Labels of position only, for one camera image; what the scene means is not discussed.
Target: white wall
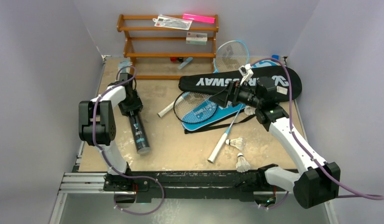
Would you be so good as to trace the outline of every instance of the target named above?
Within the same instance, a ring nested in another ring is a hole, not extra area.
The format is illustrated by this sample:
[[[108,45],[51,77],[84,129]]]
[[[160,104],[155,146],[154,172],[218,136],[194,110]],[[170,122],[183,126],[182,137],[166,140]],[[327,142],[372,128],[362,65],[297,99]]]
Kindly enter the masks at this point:
[[[0,1],[0,224],[49,222],[101,67],[72,0]]]
[[[309,142],[341,182],[384,195],[384,0],[320,1],[289,65]],[[336,199],[340,223],[384,223],[384,201]]]
[[[101,54],[121,56],[123,33],[116,31],[119,14],[218,14],[217,44],[246,42],[253,56],[288,55],[319,0],[74,0]],[[181,43],[135,43],[136,51],[202,51]]]

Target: racket cover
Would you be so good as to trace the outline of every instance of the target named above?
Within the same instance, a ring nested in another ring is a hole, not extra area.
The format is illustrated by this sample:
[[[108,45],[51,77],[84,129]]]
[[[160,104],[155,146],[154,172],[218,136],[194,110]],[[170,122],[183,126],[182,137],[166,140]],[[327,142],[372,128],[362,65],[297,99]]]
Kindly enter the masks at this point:
[[[287,89],[289,88],[287,76],[283,68],[279,65],[253,68],[252,70],[254,72],[254,75],[249,80],[249,84],[251,86],[256,85],[256,81],[259,77],[271,77],[273,80],[275,80],[275,85]],[[298,74],[294,70],[290,68],[287,68],[287,70],[290,74],[292,83],[292,99],[295,99],[302,92],[302,82]],[[227,71],[194,76],[183,76],[179,80],[178,87],[182,91],[192,91],[213,95],[223,90],[224,86],[227,85],[229,81],[240,81],[241,79],[242,75],[239,71]],[[279,102],[288,101],[289,91],[287,91],[286,95],[282,93],[277,94]]]
[[[204,122],[201,122],[198,124],[187,124],[187,123],[182,122],[182,126],[184,128],[184,133],[188,134],[188,133],[200,132],[198,130],[203,128],[203,127],[214,125],[220,121],[223,121],[227,118],[234,116],[239,109],[240,109],[240,105],[237,105],[235,107],[228,106],[226,108],[218,107],[218,110],[214,114],[214,116],[212,116],[210,119],[208,119]]]

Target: pink packaging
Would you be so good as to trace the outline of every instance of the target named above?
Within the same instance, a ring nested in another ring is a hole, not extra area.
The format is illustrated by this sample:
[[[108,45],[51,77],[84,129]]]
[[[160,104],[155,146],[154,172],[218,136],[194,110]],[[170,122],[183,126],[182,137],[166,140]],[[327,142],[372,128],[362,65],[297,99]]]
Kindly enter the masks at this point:
[[[207,16],[201,16],[201,15],[192,15],[192,14],[183,14],[182,18],[184,20],[193,20],[197,22],[206,22],[206,23],[214,23],[215,18],[213,17],[207,17]]]

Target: racket grip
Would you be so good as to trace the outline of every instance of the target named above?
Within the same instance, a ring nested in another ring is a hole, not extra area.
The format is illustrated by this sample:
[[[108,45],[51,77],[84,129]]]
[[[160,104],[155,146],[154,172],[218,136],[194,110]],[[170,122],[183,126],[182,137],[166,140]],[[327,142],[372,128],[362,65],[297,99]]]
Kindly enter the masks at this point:
[[[167,114],[167,112],[171,111],[174,107],[174,104],[178,104],[179,102],[181,102],[185,96],[187,96],[189,93],[186,92],[184,93],[181,97],[179,97],[177,99],[177,102],[174,100],[171,104],[169,104],[166,108],[164,108],[161,112],[157,113],[157,115],[162,118],[165,114]]]
[[[157,115],[162,118],[167,112],[171,111],[174,107],[174,103],[176,101],[174,100],[171,104],[169,104],[166,108],[164,108],[161,112],[157,113]]]
[[[213,152],[211,153],[211,156],[208,158],[207,161],[209,161],[210,163],[214,163],[214,160],[215,158],[217,157],[218,153],[220,152],[221,148],[222,148],[222,145],[224,144],[225,140],[227,139],[228,137],[228,134],[227,133],[224,133],[220,140],[218,141],[217,145],[215,146]]]

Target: wooden shelf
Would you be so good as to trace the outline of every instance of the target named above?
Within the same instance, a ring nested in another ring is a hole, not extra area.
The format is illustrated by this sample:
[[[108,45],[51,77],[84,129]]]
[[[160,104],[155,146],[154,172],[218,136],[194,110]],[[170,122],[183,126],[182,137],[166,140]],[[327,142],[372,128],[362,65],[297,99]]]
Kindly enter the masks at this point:
[[[149,30],[172,30],[172,31],[185,31],[183,29],[171,29],[164,27],[121,27],[120,31],[149,31]],[[218,32],[216,27],[191,27],[188,31],[215,31]]]
[[[170,17],[182,19],[182,15],[168,15]],[[157,15],[123,15],[120,14],[116,29],[118,32],[124,32],[125,34],[125,46],[123,49],[123,56],[130,57],[132,65],[135,66],[136,59],[138,57],[207,57],[211,59],[212,70],[214,71],[213,59],[216,57],[216,35],[219,30],[218,15],[206,15],[215,18],[215,24],[206,27],[190,27],[189,30],[161,28],[161,27],[130,27],[125,24],[126,20],[152,20],[157,18]],[[212,41],[211,53],[136,53],[133,47],[133,41],[185,41],[185,37],[131,37],[129,31],[210,31],[213,33],[212,37],[208,37],[207,41]],[[138,79],[179,79],[180,76],[137,76]]]
[[[208,37],[208,41],[212,41],[213,37]],[[132,41],[185,41],[185,37],[130,37]]]
[[[126,53],[126,57],[209,57],[215,58],[214,53]]]

